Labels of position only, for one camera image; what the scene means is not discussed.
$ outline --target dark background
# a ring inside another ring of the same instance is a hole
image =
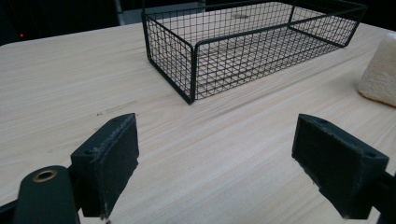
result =
[[[146,7],[196,1],[146,0]],[[208,6],[237,1],[240,0],[205,0]],[[394,0],[349,1],[368,7],[362,22],[396,31]],[[122,10],[139,9],[141,0],[120,0],[120,5]],[[0,46],[118,25],[114,0],[0,0]]]

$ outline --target light wood tabletop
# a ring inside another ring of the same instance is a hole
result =
[[[141,24],[0,48],[0,204],[109,119],[136,113],[139,165],[112,223],[376,223],[344,220],[291,147],[299,113],[327,119],[390,157],[396,108],[361,97],[389,31],[361,24],[344,49],[186,102],[151,66]],[[99,218],[81,217],[82,223]]]

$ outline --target black wire basket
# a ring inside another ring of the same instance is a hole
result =
[[[247,1],[161,13],[143,8],[148,60],[188,103],[347,46],[366,6]]]

